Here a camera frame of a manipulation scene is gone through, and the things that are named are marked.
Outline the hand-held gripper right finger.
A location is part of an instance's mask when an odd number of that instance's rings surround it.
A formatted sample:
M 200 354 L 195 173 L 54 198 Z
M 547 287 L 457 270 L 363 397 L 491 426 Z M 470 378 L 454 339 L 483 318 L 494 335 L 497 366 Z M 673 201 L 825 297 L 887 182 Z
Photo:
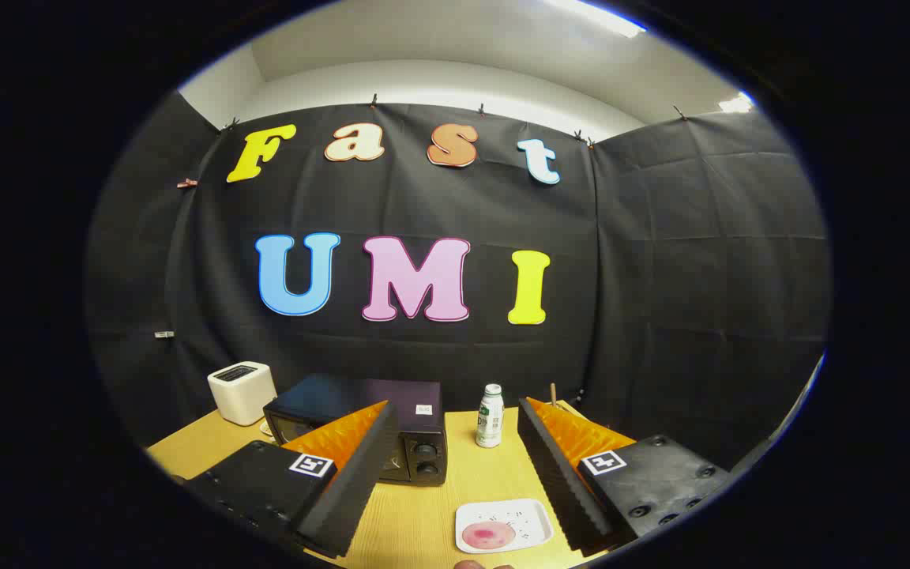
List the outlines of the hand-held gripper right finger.
M 672 437 L 634 440 L 548 402 L 519 403 L 517 435 L 568 546 L 585 557 L 660 532 L 730 478 Z

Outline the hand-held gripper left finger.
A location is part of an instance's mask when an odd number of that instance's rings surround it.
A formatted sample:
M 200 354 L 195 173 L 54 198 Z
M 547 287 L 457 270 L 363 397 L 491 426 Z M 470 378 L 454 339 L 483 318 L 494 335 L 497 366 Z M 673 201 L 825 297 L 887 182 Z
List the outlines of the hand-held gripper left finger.
M 271 543 L 343 557 L 395 440 L 395 405 L 380 401 L 292 443 L 249 442 L 183 487 Z

